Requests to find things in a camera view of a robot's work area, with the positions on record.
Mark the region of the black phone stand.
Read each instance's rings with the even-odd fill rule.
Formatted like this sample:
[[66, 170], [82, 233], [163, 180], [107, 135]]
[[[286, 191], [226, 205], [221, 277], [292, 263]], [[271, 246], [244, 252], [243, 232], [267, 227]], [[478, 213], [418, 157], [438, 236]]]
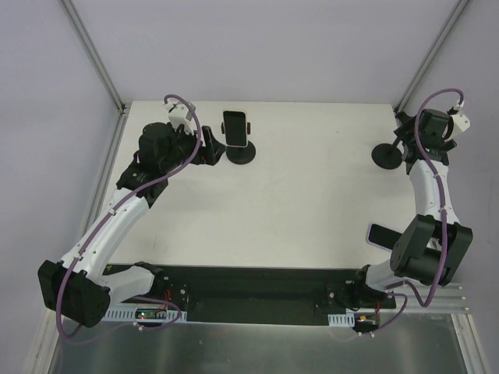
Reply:
[[[246, 122], [247, 122], [247, 139], [248, 139], [246, 147], [228, 146], [225, 140], [225, 144], [227, 146], [226, 156], [228, 160], [231, 161], [233, 164], [238, 164], [238, 165], [248, 164], [253, 161], [253, 159], [257, 154], [256, 147], [249, 140], [249, 135], [251, 134], [251, 124], [247, 120]], [[221, 132], [222, 131], [223, 131], [223, 121], [221, 123]]]
[[399, 124], [394, 131], [394, 142], [377, 144], [371, 151], [373, 162], [385, 170], [394, 170], [402, 164], [403, 156], [398, 145], [399, 143], [407, 144], [413, 135], [413, 117], [409, 116], [405, 111], [400, 111], [395, 115], [395, 119], [398, 120]]

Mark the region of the black phone lilac case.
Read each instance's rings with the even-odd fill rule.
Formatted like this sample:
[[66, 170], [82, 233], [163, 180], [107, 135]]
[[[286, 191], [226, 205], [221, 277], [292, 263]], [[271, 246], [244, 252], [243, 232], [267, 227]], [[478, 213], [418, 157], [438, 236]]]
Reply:
[[390, 228], [379, 224], [371, 224], [367, 230], [366, 240], [370, 245], [377, 248], [392, 251], [401, 236], [401, 233]]

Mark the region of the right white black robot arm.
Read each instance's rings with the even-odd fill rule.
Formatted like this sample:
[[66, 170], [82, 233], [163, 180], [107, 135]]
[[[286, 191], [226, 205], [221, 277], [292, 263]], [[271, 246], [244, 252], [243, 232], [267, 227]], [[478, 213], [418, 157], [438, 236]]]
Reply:
[[365, 266], [362, 281], [351, 287], [352, 301], [369, 307], [391, 285], [418, 281], [430, 286], [438, 276], [447, 285], [472, 243], [472, 229], [461, 225], [451, 204], [448, 188], [449, 152], [457, 145], [455, 137], [470, 126], [461, 109], [449, 112], [425, 109], [421, 122], [406, 113], [394, 131], [393, 143], [376, 145], [371, 157], [380, 168], [394, 170], [405, 166], [415, 196], [416, 215], [403, 233], [378, 224], [370, 226], [370, 244], [391, 250], [390, 259]]

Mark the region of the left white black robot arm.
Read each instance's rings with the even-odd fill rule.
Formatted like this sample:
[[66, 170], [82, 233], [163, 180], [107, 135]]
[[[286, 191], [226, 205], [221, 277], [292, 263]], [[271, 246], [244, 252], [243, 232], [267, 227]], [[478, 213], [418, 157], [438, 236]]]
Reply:
[[167, 289], [160, 267], [140, 261], [112, 275], [105, 275], [104, 270], [172, 175], [188, 164], [214, 166], [225, 150], [207, 125], [194, 132], [187, 132], [185, 125], [146, 125], [131, 163], [99, 218], [58, 262], [46, 260], [41, 264], [37, 275], [46, 307], [58, 318], [93, 327], [111, 305], [138, 296], [149, 303], [159, 302]]

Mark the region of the black phone cream case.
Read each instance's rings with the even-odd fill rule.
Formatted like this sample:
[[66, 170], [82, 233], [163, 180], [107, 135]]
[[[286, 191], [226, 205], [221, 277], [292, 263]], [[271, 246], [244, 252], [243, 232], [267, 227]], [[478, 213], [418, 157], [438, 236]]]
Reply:
[[226, 144], [232, 147], [246, 147], [247, 122], [243, 111], [223, 111], [223, 133]]

